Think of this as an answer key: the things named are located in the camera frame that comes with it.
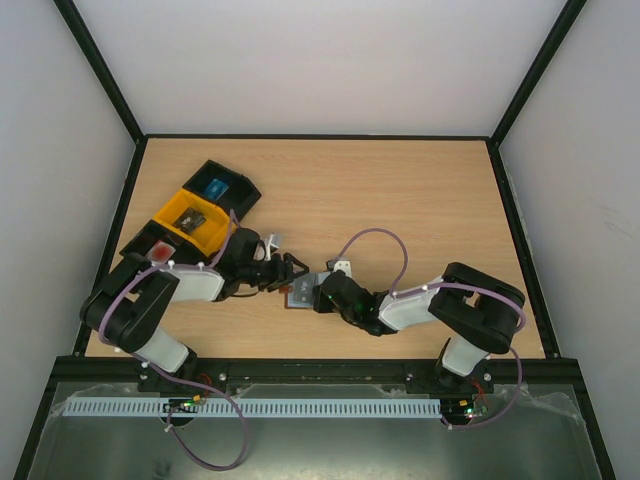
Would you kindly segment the black credit card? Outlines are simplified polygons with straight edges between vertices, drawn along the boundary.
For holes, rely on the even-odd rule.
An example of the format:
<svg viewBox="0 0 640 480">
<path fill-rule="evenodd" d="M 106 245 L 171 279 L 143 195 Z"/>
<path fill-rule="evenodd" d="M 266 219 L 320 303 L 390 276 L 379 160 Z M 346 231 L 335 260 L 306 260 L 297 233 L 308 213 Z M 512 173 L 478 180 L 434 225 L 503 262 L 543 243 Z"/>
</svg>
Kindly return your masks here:
<svg viewBox="0 0 640 480">
<path fill-rule="evenodd" d="M 188 208 L 174 222 L 174 227 L 186 234 L 190 234 L 205 222 L 206 217 L 201 212 Z"/>
<path fill-rule="evenodd" d="M 289 308 L 309 309 L 313 307 L 313 290 L 317 285 L 317 274 L 310 272 L 296 278 L 291 284 L 291 290 L 287 294 L 287 306 Z"/>
</svg>

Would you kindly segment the brown leather card holder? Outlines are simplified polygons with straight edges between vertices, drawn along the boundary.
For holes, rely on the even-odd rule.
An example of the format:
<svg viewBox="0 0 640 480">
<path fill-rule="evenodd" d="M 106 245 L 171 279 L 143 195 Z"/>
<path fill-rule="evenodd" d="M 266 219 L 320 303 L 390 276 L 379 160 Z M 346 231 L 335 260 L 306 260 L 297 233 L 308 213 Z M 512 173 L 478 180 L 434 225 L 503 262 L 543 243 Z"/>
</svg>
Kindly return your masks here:
<svg viewBox="0 0 640 480">
<path fill-rule="evenodd" d="M 314 288 L 321 285 L 329 275 L 325 272 L 309 272 L 296 278 L 289 285 L 279 289 L 284 295 L 285 309 L 312 309 L 314 306 Z"/>
</svg>

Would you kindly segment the red credit card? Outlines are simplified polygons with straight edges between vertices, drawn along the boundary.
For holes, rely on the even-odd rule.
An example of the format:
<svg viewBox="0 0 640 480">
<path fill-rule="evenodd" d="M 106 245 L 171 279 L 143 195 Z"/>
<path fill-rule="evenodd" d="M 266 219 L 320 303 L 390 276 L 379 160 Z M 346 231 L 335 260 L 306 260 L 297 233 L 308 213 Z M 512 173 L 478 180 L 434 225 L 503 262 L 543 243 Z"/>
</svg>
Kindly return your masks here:
<svg viewBox="0 0 640 480">
<path fill-rule="evenodd" d="M 146 258 L 153 263 L 165 264 L 174 255 L 176 248 L 169 243 L 158 240 L 147 252 Z"/>
</svg>

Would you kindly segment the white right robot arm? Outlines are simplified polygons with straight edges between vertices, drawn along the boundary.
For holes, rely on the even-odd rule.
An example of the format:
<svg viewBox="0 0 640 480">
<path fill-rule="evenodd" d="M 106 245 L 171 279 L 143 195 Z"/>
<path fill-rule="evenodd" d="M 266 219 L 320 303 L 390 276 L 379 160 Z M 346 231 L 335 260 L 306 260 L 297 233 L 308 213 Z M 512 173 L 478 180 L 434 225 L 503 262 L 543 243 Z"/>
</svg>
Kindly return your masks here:
<svg viewBox="0 0 640 480">
<path fill-rule="evenodd" d="M 526 324 L 525 295 L 519 289 L 459 262 L 429 283 L 396 292 L 371 293 L 337 270 L 314 287 L 313 295 L 314 311 L 336 313 L 372 336 L 434 321 L 445 324 L 455 336 L 439 354 L 435 379 L 450 392 L 466 385 L 488 355 L 508 353 Z"/>
</svg>

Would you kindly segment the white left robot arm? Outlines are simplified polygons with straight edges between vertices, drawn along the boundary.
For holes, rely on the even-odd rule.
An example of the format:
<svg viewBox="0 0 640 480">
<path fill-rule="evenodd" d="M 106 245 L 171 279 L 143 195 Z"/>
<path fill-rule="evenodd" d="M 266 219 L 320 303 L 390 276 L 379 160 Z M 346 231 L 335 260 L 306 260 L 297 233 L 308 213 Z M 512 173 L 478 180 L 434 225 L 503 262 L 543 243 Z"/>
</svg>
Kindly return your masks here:
<svg viewBox="0 0 640 480">
<path fill-rule="evenodd" d="M 178 373 L 195 353 L 161 327 L 170 304 L 224 301 L 242 285 L 273 292 L 308 272 L 292 254 L 274 252 L 257 232 L 238 227 L 208 263 L 157 263 L 127 254 L 85 300 L 80 319 L 103 343 Z"/>
</svg>

